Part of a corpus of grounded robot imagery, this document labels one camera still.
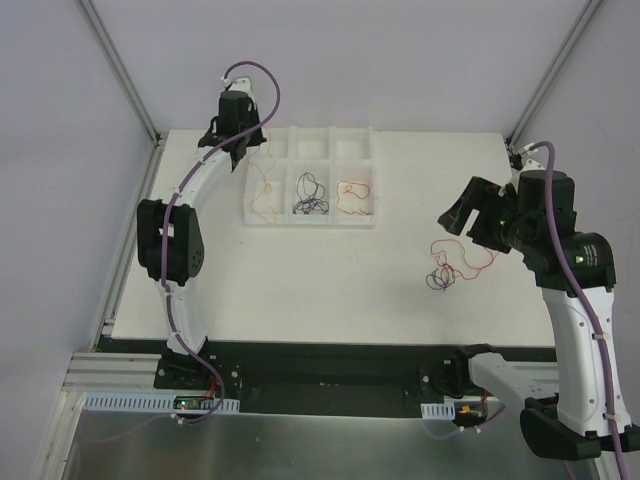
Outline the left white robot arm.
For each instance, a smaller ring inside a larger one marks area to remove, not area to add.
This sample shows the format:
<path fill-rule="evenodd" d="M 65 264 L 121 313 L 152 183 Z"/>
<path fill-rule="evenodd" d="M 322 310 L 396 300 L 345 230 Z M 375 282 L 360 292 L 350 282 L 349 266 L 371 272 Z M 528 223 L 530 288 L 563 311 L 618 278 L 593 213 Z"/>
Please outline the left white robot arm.
<path fill-rule="evenodd" d="M 161 295 L 167 318 L 170 353 L 184 356 L 176 375 L 188 388 L 204 387 L 210 363 L 198 356 L 207 340 L 196 310 L 195 278 L 203 267 L 205 246 L 198 212 L 221 181 L 264 142 L 253 95 L 227 89 L 218 115 L 200 138 L 192 166 L 158 199 L 143 199 L 136 210 L 137 255 Z"/>

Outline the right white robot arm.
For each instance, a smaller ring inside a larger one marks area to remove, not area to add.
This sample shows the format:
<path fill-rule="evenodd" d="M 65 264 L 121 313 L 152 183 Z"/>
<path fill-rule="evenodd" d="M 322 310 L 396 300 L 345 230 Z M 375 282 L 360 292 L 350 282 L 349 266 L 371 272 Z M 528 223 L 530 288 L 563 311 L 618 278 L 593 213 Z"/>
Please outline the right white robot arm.
<path fill-rule="evenodd" d="M 438 222 L 491 250 L 522 254 L 551 319 L 559 384 L 544 387 L 509 365 L 496 349 L 476 344 L 455 350 L 433 385 L 460 398 L 483 389 L 519 417 L 521 433 L 538 457 L 577 461 L 604 451 L 639 449 L 639 427 L 626 410 L 612 339 L 616 282 L 610 244 L 576 229 L 574 181 L 555 172 L 522 173 L 501 187 L 471 178 Z"/>

